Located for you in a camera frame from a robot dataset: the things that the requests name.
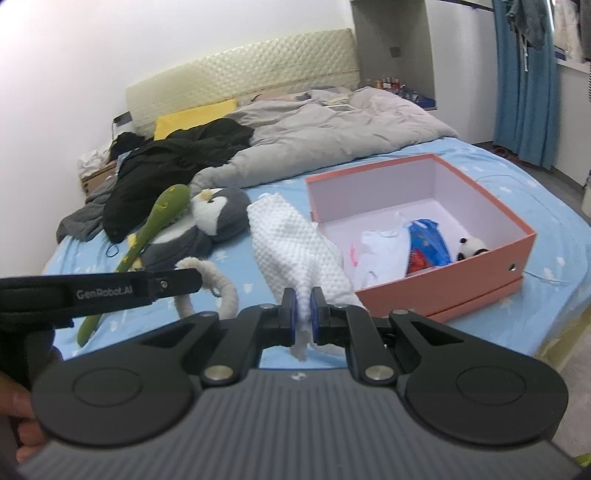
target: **shelf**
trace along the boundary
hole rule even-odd
[[[579,63],[578,61],[573,60],[560,60],[556,59],[556,63],[558,65],[562,65],[563,67],[568,67],[573,70],[578,70],[583,73],[589,73],[589,62]]]

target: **white towel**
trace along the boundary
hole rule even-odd
[[[256,263],[277,302],[285,288],[297,296],[298,332],[291,353],[306,359],[311,343],[310,292],[321,287],[328,303],[363,305],[340,266],[340,259],[295,208],[280,194],[268,195],[248,207]]]

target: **finger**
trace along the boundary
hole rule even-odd
[[[0,372],[0,415],[34,418],[28,390]]]
[[[17,455],[16,455],[17,462],[20,463],[20,462],[28,459],[30,456],[34,455],[42,448],[43,448],[43,445],[38,445],[36,447],[20,447],[17,450]]]
[[[39,378],[39,376],[45,370],[47,370],[49,367],[51,367],[54,364],[58,364],[61,361],[63,361],[63,357],[61,355],[61,352],[56,347],[51,347],[51,350],[49,351],[49,354],[48,354],[48,357],[47,357],[47,365],[44,368],[42,368],[42,369],[40,369],[40,370],[37,371],[37,374],[34,375],[33,382],[35,380],[37,380],[37,378]]]
[[[41,427],[35,420],[25,420],[18,425],[18,437],[23,445],[34,447],[46,442]]]

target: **pink box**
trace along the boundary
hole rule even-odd
[[[521,287],[535,232],[506,205],[434,154],[385,160],[306,179],[312,218],[345,256],[363,231],[393,227],[394,212],[429,218],[454,260],[460,238],[475,236],[489,252],[356,293],[373,316],[408,309],[446,322]]]

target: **screw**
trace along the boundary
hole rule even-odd
[[[230,378],[234,374],[234,370],[227,365],[212,365],[207,367],[203,374],[206,378],[219,382]]]
[[[394,376],[394,370],[386,365],[372,365],[365,369],[365,376],[371,380],[389,380]]]
[[[291,379],[299,382],[301,380],[305,380],[307,377],[308,377],[308,375],[306,375],[304,372],[298,372],[296,374],[293,374],[291,376]]]

